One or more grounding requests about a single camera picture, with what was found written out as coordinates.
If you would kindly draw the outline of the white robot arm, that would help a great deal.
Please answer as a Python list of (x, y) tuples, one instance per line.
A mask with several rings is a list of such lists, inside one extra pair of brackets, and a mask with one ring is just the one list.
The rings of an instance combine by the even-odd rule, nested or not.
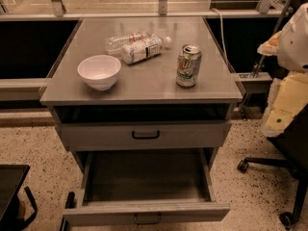
[(273, 79), (262, 118), (262, 133), (277, 137), (308, 104), (308, 3), (302, 4), (257, 52), (276, 56), (278, 64), (289, 71), (282, 80)]

